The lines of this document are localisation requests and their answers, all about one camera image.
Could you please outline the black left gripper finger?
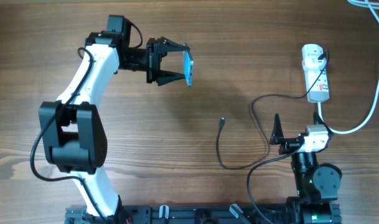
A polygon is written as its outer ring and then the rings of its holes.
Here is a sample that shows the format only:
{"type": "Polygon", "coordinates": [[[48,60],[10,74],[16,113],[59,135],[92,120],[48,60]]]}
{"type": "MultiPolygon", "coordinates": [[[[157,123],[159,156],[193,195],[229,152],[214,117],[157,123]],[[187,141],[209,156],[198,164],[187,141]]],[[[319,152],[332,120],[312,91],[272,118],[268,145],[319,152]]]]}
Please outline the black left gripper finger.
{"type": "Polygon", "coordinates": [[[162,86],[181,79],[185,79],[185,75],[182,73],[160,70],[157,74],[156,82],[159,86],[162,86]]]}
{"type": "Polygon", "coordinates": [[[189,46],[177,44],[165,37],[161,37],[160,41],[161,41],[161,45],[159,46],[160,53],[189,51],[189,46]]]}

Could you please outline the smartphone with blue screen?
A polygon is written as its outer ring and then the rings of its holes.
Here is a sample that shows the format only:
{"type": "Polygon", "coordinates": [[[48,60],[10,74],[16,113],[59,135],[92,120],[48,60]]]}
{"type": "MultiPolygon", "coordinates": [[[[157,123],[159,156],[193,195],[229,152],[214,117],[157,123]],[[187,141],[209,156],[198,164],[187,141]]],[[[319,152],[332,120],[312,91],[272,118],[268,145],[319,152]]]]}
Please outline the smartphone with blue screen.
{"type": "Polygon", "coordinates": [[[185,75],[185,80],[187,82],[187,86],[192,87],[194,60],[190,50],[185,50],[183,52],[182,68],[185,75]]]}

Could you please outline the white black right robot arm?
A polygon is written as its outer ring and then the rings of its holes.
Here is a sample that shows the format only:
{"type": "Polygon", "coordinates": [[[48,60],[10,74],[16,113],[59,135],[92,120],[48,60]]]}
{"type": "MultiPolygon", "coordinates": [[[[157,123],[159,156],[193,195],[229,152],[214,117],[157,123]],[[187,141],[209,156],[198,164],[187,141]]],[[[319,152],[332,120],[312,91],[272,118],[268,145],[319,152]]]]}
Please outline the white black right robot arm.
{"type": "Polygon", "coordinates": [[[297,197],[286,200],[288,223],[342,223],[338,190],[342,171],[330,163],[320,164],[317,153],[328,148],[333,132],[322,118],[314,113],[314,124],[308,125],[295,138],[284,137],[278,114],[269,140],[279,146],[279,154],[291,157],[291,169],[297,188],[297,197]]]}

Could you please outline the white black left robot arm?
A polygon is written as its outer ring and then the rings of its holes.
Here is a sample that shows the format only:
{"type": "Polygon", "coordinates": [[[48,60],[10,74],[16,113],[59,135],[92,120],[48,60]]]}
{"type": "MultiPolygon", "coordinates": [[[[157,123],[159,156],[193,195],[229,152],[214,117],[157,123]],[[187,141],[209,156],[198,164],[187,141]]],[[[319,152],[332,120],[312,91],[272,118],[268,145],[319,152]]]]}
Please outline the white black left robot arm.
{"type": "Polygon", "coordinates": [[[110,15],[106,29],[93,32],[78,49],[82,62],[69,86],[55,101],[39,108],[40,133],[48,163],[63,180],[72,180],[86,202],[77,221],[130,223],[131,216],[114,191],[104,167],[108,142],[98,107],[111,77],[118,70],[142,71],[148,83],[165,85],[185,80],[192,85],[194,60],[188,44],[165,37],[131,46],[134,24],[110,15]]]}

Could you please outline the white USB charger plug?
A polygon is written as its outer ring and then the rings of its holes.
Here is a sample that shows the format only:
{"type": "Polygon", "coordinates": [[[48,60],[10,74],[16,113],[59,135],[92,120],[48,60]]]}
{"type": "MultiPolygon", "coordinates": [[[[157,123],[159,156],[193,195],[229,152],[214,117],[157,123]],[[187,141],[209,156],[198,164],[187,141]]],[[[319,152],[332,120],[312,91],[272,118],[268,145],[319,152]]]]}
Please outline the white USB charger plug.
{"type": "Polygon", "coordinates": [[[317,44],[306,44],[302,48],[302,67],[305,72],[320,71],[327,60],[323,48],[317,44]]]}

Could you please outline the white power strip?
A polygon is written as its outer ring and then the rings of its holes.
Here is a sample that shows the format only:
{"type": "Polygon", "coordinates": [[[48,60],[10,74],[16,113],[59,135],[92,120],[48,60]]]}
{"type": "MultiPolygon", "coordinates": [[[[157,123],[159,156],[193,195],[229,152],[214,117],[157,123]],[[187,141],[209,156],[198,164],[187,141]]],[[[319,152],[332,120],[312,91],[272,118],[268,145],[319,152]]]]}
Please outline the white power strip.
{"type": "Polygon", "coordinates": [[[307,100],[310,103],[322,103],[330,98],[329,84],[326,71],[308,71],[304,72],[307,100]]]}

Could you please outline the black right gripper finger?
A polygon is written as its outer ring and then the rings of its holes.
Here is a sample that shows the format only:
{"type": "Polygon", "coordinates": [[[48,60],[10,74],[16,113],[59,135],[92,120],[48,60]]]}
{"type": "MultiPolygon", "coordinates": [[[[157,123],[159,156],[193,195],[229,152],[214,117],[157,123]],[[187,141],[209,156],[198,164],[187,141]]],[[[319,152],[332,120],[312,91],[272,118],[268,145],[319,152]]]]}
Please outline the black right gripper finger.
{"type": "Polygon", "coordinates": [[[329,136],[333,136],[334,135],[334,133],[332,132],[332,130],[329,128],[328,125],[325,124],[325,122],[322,120],[322,118],[319,116],[318,112],[316,112],[316,111],[313,114],[313,120],[314,120],[314,124],[323,125],[326,128],[329,136]]]}
{"type": "Polygon", "coordinates": [[[274,116],[274,126],[269,139],[270,144],[281,144],[284,140],[284,134],[281,126],[281,120],[279,114],[276,113],[274,116]]]}

